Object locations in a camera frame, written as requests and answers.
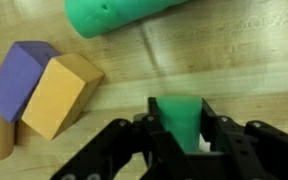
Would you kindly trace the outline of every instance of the orange block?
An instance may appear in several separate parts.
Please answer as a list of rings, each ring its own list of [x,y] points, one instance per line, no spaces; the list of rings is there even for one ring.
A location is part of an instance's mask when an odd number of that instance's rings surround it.
[[[50,60],[23,114],[23,121],[52,140],[74,124],[104,73],[78,54]]]

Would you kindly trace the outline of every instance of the purple block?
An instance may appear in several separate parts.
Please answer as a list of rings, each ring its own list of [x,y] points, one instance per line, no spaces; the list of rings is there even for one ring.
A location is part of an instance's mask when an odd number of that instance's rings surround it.
[[[0,67],[0,115],[21,118],[49,60],[60,54],[42,41],[15,42]]]

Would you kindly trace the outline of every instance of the green foam block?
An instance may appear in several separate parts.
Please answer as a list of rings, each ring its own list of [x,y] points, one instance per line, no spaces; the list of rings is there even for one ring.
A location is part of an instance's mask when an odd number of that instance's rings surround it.
[[[202,99],[195,96],[161,96],[156,99],[160,121],[185,153],[198,151]]]
[[[76,31],[91,38],[187,0],[65,0]]]

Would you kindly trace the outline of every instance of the wooden surface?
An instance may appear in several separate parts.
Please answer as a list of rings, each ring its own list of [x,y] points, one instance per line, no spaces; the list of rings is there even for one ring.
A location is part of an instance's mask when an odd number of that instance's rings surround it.
[[[288,132],[288,1],[192,0],[87,40],[63,0],[1,0],[0,64],[17,40],[79,53],[106,77],[81,120],[55,140],[20,122],[0,180],[48,179],[112,119],[145,112],[149,96],[201,96],[241,124],[261,119]],[[142,163],[135,156],[116,179],[138,179]]]

